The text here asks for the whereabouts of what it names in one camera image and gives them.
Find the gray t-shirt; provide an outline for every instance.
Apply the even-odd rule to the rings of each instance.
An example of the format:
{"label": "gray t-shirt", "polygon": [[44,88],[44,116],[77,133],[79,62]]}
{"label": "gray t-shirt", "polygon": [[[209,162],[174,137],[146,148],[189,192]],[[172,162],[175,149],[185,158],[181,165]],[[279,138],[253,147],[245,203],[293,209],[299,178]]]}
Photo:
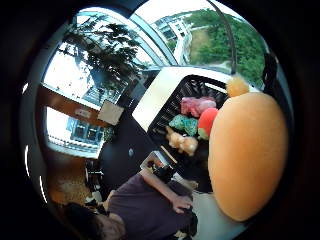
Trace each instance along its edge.
{"label": "gray t-shirt", "polygon": [[[192,199],[191,192],[180,183],[170,181],[168,186]],[[172,204],[138,173],[114,192],[108,210],[123,219],[129,240],[160,240],[190,224],[192,209],[176,213]]]}

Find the plush toy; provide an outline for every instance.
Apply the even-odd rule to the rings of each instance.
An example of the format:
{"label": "plush toy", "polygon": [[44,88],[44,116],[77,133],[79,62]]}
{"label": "plush toy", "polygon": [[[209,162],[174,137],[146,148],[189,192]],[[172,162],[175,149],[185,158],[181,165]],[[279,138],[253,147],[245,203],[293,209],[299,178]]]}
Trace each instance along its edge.
{"label": "plush toy", "polygon": [[198,148],[198,141],[194,137],[184,137],[181,134],[173,131],[169,126],[166,126],[166,138],[172,148],[177,148],[179,153],[186,152],[188,156],[193,156]]}
{"label": "plush toy", "polygon": [[212,123],[218,114],[217,108],[208,108],[201,113],[198,120],[198,139],[209,140]]}
{"label": "plush toy", "polygon": [[249,86],[240,76],[234,76],[226,83],[226,90],[229,97],[236,97],[249,92]]}
{"label": "plush toy", "polygon": [[216,107],[216,102],[212,97],[183,97],[181,102],[181,114],[191,115],[198,118],[201,113],[209,107]]}
{"label": "plush toy", "polygon": [[178,130],[185,131],[189,136],[194,136],[197,133],[198,120],[188,118],[185,115],[178,114],[170,122],[169,126]]}
{"label": "plush toy", "polygon": [[226,100],[211,133],[214,197],[230,218],[247,220],[266,205],[281,179],[288,149],[284,115],[271,96],[249,92]]}

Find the person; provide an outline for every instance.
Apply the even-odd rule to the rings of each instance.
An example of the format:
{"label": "person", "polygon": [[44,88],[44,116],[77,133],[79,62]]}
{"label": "person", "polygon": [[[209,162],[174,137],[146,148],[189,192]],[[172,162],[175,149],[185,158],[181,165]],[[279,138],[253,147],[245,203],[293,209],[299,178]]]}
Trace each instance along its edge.
{"label": "person", "polygon": [[112,190],[97,211],[68,203],[65,206],[67,220],[82,236],[92,240],[194,236],[197,217],[192,212],[192,187],[174,178],[163,182],[147,167],[150,161],[158,160],[150,154],[141,165],[142,170]]}

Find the red stuffed toy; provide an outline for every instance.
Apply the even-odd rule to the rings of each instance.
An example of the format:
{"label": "red stuffed toy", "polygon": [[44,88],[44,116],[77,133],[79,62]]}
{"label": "red stuffed toy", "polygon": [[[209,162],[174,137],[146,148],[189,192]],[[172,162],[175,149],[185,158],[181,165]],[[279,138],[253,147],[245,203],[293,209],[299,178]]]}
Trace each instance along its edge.
{"label": "red stuffed toy", "polygon": [[218,114],[217,108],[207,108],[198,120],[199,139],[209,140],[212,123]]}
{"label": "red stuffed toy", "polygon": [[216,102],[213,97],[183,97],[180,105],[181,114],[188,115],[191,113],[193,117],[198,118],[207,108],[215,108]]}

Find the orange ball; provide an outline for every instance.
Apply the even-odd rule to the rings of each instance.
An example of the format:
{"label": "orange ball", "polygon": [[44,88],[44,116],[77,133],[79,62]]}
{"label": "orange ball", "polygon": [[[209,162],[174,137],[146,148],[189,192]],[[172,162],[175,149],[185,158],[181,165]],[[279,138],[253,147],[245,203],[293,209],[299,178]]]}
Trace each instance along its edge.
{"label": "orange ball", "polygon": [[276,101],[264,93],[229,98],[215,118],[208,170],[221,210],[236,221],[258,213],[285,166],[288,132]]}
{"label": "orange ball", "polygon": [[242,78],[235,76],[229,79],[226,83],[226,90],[229,97],[236,97],[241,94],[248,93],[249,86]]}

